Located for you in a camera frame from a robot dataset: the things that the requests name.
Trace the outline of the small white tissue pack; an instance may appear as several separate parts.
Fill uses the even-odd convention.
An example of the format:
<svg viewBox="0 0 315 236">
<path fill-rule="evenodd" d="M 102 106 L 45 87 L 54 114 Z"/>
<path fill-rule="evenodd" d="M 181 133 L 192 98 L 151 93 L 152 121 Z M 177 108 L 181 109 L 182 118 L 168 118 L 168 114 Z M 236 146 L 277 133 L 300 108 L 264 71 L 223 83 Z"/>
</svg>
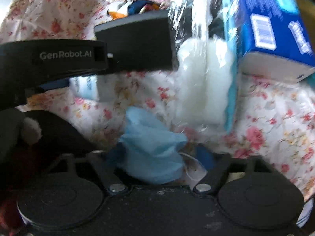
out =
<svg viewBox="0 0 315 236">
<path fill-rule="evenodd" d="M 116 75 L 78 76 L 69 80 L 73 94 L 78 98 L 97 102 L 110 102 L 115 99 Z"/>
</svg>

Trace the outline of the orange and navy plush toy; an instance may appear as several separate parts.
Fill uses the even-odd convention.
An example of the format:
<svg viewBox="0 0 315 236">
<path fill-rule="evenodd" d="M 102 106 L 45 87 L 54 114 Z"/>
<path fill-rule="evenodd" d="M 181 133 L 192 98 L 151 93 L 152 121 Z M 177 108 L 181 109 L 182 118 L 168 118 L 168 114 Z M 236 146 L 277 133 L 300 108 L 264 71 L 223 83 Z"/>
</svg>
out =
<svg viewBox="0 0 315 236">
<path fill-rule="evenodd" d="M 107 7 L 107 15 L 116 20 L 145 12 L 167 10 L 169 6 L 169 2 L 159 4 L 149 0 L 115 1 Z"/>
</svg>

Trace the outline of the light blue face mask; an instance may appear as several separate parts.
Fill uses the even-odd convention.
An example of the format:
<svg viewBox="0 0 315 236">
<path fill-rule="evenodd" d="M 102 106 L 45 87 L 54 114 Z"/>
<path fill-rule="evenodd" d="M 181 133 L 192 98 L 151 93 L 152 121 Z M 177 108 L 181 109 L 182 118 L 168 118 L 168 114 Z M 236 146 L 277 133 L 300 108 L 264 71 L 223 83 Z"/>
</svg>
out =
<svg viewBox="0 0 315 236">
<path fill-rule="evenodd" d="M 181 178 L 184 161 L 179 150 L 186 146 L 187 137 L 168 130 L 147 110 L 127 109 L 119 143 L 125 149 L 119 166 L 130 176 L 153 185 Z"/>
</svg>

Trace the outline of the blue Tempo tissue box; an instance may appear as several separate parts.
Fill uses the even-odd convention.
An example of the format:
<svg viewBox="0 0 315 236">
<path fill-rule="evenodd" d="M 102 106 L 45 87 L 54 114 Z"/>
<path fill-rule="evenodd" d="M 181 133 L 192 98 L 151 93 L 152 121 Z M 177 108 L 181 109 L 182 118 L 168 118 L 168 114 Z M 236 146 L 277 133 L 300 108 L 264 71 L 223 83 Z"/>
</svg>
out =
<svg viewBox="0 0 315 236">
<path fill-rule="evenodd" d="M 314 73 L 314 51 L 295 0 L 236 0 L 243 74 L 298 83 Z"/>
</svg>

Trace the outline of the floral bed cover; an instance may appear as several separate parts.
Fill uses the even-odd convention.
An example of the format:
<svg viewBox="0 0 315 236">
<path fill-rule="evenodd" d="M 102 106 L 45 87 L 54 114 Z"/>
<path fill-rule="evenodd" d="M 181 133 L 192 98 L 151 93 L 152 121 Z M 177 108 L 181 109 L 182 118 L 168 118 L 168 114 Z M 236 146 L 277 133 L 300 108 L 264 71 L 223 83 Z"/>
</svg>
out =
<svg viewBox="0 0 315 236">
<path fill-rule="evenodd" d="M 46 38 L 94 39 L 94 26 L 108 20 L 109 0 L 10 0 L 1 8 L 1 42 Z M 176 101 L 175 74 L 163 71 L 110 75 L 109 101 L 84 100 L 63 88 L 32 96 L 22 111 L 48 110 L 72 123 L 100 150 L 123 132 L 127 107 L 145 108 L 168 127 Z M 237 158 L 263 156 L 303 193 L 314 194 L 314 91 L 243 76 L 234 130 L 213 140 L 190 128 L 190 142 L 206 141 Z"/>
</svg>

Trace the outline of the clear bag of cotton pads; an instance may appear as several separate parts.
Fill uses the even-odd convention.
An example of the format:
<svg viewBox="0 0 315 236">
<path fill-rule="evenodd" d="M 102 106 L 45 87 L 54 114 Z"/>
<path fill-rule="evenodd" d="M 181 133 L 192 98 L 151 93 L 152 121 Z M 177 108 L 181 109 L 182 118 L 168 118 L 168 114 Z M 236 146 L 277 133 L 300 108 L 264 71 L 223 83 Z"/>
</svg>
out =
<svg viewBox="0 0 315 236">
<path fill-rule="evenodd" d="M 230 133 L 239 89 L 239 0 L 170 0 L 175 129 L 191 142 Z"/>
</svg>

